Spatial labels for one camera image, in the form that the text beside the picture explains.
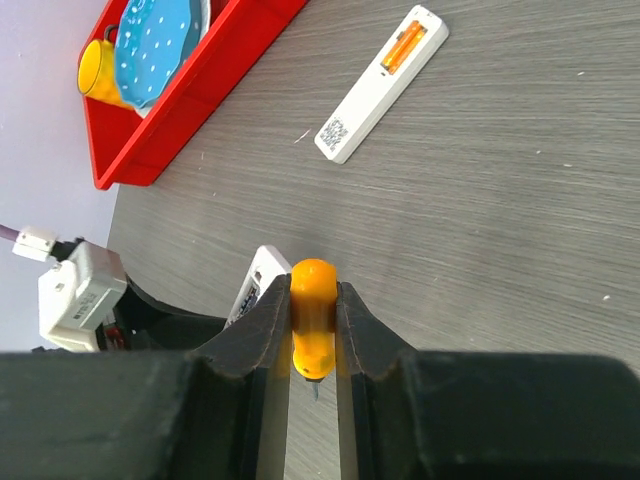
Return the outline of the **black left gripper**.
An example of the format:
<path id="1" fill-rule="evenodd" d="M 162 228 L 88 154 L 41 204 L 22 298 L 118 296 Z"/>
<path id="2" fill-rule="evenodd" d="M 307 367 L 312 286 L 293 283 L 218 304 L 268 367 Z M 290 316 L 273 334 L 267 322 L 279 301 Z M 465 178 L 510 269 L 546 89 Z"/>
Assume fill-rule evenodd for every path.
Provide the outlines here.
<path id="1" fill-rule="evenodd" d="M 113 313 L 96 330 L 100 350 L 192 350 L 223 330 L 226 319 L 159 301 L 127 277 Z"/>

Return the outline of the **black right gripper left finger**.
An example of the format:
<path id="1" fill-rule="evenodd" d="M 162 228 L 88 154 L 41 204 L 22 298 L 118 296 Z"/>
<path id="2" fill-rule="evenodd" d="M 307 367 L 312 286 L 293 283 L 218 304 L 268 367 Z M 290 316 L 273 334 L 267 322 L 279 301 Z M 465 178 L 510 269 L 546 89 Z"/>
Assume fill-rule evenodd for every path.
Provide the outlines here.
<path id="1" fill-rule="evenodd" d="M 5 479 L 280 479 L 290 280 L 199 349 L 1 358 Z"/>

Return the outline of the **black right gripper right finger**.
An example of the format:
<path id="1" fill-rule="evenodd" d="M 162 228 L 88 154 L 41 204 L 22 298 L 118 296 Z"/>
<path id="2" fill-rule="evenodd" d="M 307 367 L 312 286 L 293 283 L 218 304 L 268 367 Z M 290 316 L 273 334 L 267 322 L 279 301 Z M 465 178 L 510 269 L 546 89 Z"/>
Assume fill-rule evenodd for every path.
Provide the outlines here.
<path id="1" fill-rule="evenodd" d="M 617 359 L 418 350 L 349 283 L 336 359 L 345 479 L 639 475 L 639 380 Z"/>

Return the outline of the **white remote control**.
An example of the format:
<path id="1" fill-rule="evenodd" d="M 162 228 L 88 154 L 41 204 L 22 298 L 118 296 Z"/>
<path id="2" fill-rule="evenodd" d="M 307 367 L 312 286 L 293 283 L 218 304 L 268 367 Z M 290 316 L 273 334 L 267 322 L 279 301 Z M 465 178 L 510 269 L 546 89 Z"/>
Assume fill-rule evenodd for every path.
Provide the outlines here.
<path id="1" fill-rule="evenodd" d="M 255 252 L 224 328 L 250 311 L 274 279 L 291 272 L 291 265 L 272 245 L 261 245 Z"/>

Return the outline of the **orange handled screwdriver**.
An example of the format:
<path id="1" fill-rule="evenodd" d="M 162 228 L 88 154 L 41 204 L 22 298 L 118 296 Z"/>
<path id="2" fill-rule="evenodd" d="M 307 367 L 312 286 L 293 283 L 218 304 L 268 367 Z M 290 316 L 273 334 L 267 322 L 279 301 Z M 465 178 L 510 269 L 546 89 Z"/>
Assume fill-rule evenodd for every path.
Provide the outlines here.
<path id="1" fill-rule="evenodd" d="M 293 338 L 292 362 L 311 385 L 314 402 L 319 385 L 336 365 L 336 268 L 309 258 L 291 271 L 290 303 Z"/>

